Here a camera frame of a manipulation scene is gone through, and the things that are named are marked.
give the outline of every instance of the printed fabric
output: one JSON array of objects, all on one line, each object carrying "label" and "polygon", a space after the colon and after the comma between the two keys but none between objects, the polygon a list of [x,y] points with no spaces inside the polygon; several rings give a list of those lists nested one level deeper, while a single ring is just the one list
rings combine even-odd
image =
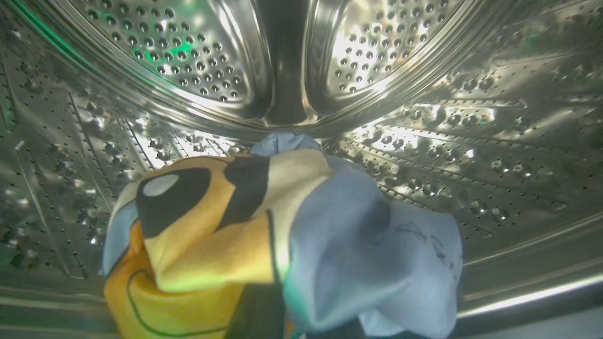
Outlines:
[{"label": "printed fabric", "polygon": [[290,318],[307,339],[441,339],[462,255],[450,215],[388,201],[361,167],[273,133],[126,186],[104,294],[124,338],[282,339]]}]

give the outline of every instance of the stainless steel drum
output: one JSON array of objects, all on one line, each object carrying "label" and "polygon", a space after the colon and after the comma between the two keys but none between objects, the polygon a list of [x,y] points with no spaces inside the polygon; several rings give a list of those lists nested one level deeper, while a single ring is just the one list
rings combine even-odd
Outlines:
[{"label": "stainless steel drum", "polygon": [[3,0],[0,336],[115,338],[121,188],[270,130],[464,237],[461,318],[603,281],[596,0]]}]

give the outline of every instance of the blue cloth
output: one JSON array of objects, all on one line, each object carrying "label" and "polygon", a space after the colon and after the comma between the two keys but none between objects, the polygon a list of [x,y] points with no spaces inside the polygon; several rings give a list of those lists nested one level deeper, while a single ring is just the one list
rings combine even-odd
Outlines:
[{"label": "blue cloth", "polygon": [[[322,150],[306,135],[278,132],[251,153],[305,148]],[[289,240],[283,296],[296,325],[320,332],[359,317],[370,336],[408,330],[446,338],[463,267],[455,220],[389,203],[361,167],[325,157],[336,174],[304,200]]]}]

